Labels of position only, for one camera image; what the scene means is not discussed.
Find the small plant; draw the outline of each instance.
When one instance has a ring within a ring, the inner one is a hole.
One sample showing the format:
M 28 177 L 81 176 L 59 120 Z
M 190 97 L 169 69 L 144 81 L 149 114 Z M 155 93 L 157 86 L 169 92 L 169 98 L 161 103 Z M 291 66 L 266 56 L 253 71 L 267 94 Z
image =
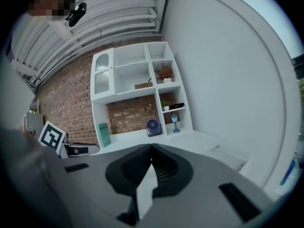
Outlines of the small plant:
M 165 107 L 165 106 L 169 106 L 169 103 L 166 101 L 163 101 L 161 105 L 162 105 L 162 107 Z
M 173 78 L 174 73 L 170 66 L 162 66 L 162 69 L 155 71 L 158 74 L 158 79 L 164 80 L 165 78 Z

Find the teal lamp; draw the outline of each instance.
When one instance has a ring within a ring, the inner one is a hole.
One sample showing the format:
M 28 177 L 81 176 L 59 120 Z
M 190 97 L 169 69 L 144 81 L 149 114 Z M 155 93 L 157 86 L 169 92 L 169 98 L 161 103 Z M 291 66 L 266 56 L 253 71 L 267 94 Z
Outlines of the teal lamp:
M 176 123 L 177 123 L 177 115 L 172 115 L 171 117 L 172 122 L 174 123 L 175 129 L 173 130 L 174 133 L 179 133 L 180 130 L 177 128 Z

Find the small desk fan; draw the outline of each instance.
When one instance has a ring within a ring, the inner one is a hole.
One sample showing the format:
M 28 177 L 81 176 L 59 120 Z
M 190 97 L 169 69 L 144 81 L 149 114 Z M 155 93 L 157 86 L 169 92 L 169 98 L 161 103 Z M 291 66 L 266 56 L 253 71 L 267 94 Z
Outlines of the small desk fan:
M 147 134 L 149 137 L 162 134 L 162 126 L 156 119 L 150 119 L 146 125 Z

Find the black object on shelf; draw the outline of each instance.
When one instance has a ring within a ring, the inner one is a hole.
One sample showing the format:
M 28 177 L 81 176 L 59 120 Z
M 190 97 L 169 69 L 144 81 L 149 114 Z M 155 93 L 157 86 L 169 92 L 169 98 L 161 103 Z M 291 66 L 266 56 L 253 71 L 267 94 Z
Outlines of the black object on shelf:
M 174 109 L 181 108 L 181 107 L 184 107 L 184 106 L 185 106 L 184 103 L 173 104 L 173 105 L 169 106 L 169 110 L 174 110 Z

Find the teal box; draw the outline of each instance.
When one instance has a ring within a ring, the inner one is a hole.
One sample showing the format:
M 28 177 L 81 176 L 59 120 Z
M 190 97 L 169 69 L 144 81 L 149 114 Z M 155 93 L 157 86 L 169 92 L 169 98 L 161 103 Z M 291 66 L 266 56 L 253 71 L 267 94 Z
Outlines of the teal box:
M 105 148 L 111 143 L 111 137 L 107 124 L 105 123 L 99 124 L 97 134 L 101 144 L 100 148 Z

